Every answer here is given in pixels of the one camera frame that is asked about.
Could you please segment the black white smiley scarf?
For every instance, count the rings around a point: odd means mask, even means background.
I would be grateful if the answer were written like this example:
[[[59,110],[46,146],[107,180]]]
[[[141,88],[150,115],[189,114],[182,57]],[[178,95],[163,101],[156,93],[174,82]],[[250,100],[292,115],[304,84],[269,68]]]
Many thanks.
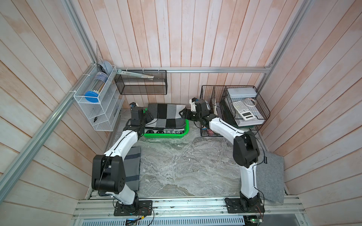
[[[154,129],[145,129],[146,134],[183,134],[185,129],[173,130],[173,129],[163,129],[163,130],[154,130]]]

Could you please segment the grey black checkered scarf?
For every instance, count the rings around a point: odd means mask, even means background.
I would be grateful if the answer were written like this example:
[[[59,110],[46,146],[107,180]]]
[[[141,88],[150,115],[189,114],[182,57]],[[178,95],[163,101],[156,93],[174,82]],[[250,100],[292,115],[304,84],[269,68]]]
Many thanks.
[[[154,117],[154,120],[149,122],[146,128],[184,129],[186,120],[181,118],[179,112],[185,108],[185,105],[177,104],[149,104],[147,111]]]

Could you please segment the grey navy striped scarf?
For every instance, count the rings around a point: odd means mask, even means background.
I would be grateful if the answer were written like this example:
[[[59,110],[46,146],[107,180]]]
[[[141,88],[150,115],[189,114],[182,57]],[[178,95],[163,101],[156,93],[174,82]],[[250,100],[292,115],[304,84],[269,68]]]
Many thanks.
[[[125,182],[135,192],[140,188],[140,156],[141,147],[132,147],[123,161],[126,175]]]

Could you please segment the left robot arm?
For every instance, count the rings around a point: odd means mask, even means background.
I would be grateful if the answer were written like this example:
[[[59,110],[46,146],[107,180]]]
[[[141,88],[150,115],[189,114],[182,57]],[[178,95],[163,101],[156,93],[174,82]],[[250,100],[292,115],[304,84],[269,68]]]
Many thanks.
[[[143,107],[130,104],[131,119],[126,123],[118,141],[104,154],[96,155],[92,162],[91,187],[113,198],[115,216],[139,216],[141,220],[153,214],[152,202],[139,202],[137,193],[126,184],[124,160],[139,138],[145,125],[153,120]]]

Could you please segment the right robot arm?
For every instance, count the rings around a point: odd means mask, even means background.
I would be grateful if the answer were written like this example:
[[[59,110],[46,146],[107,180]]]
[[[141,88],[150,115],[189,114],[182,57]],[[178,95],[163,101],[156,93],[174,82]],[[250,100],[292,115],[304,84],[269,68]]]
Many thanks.
[[[233,158],[239,165],[241,188],[240,198],[225,198],[228,213],[256,213],[264,216],[264,194],[257,188],[256,166],[260,156],[255,135],[244,132],[223,121],[212,113],[209,103],[193,98],[191,109],[183,109],[179,115],[189,121],[199,122],[201,126],[220,134],[233,144]]]

